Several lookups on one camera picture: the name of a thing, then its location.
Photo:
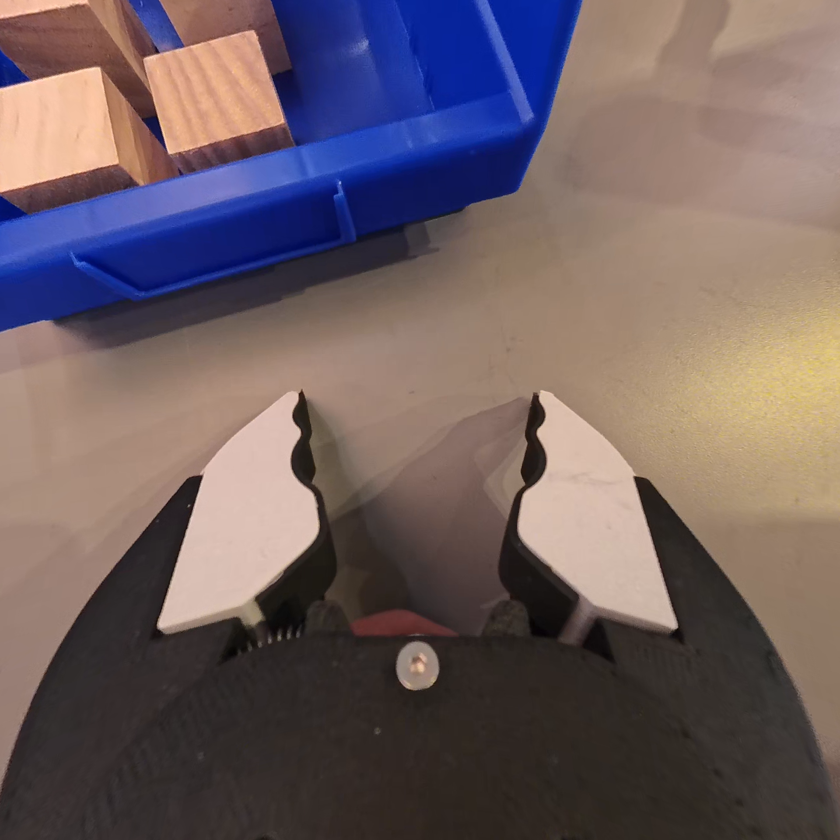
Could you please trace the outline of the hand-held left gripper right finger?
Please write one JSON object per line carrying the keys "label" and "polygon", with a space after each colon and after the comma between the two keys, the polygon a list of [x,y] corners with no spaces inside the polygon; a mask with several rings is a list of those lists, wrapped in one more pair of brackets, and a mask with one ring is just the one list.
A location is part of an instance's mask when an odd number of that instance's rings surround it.
{"label": "hand-held left gripper right finger", "polygon": [[533,394],[524,437],[498,564],[524,633],[582,646],[606,620],[671,636],[678,619],[633,468],[548,391]]}

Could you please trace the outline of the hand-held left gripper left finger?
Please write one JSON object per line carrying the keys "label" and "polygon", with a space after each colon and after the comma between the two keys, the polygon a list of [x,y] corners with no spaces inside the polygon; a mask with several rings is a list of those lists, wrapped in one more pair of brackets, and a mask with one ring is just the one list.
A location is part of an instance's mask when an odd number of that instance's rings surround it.
{"label": "hand-held left gripper left finger", "polygon": [[326,505],[314,483],[304,392],[288,392],[232,436],[199,476],[157,630],[226,621],[248,644],[300,632],[337,573]]}

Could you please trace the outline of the wooden cube block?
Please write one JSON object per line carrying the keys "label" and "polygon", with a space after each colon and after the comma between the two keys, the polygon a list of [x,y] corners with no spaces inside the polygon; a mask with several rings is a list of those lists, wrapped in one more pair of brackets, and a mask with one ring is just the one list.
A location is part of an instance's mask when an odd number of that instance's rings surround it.
{"label": "wooden cube block", "polygon": [[161,5],[184,46],[253,31],[271,75],[291,69],[271,1],[161,1]]}
{"label": "wooden cube block", "polygon": [[253,30],[148,56],[143,65],[180,173],[295,145]]}
{"label": "wooden cube block", "polygon": [[1,195],[24,214],[180,175],[101,68],[1,92]]}
{"label": "wooden cube block", "polygon": [[127,1],[2,1],[1,48],[30,80],[100,68],[143,119],[154,116],[144,60],[157,49]]}

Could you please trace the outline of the blue plastic bin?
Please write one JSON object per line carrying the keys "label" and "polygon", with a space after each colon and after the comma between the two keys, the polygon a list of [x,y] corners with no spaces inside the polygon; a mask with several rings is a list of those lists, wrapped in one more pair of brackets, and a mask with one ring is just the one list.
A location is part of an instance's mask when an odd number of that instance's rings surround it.
{"label": "blue plastic bin", "polygon": [[2,199],[1,326],[145,301],[519,189],[578,1],[274,2],[295,146],[25,215]]}

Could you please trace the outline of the grey desk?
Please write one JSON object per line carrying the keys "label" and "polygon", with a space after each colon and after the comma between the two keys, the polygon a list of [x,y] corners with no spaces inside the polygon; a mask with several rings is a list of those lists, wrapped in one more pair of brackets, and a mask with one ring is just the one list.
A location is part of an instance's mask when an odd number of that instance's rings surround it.
{"label": "grey desk", "polygon": [[838,2],[583,2],[515,193],[1,351],[2,772],[91,594],[286,392],[329,598],[478,632],[549,391],[739,588],[838,786]]}

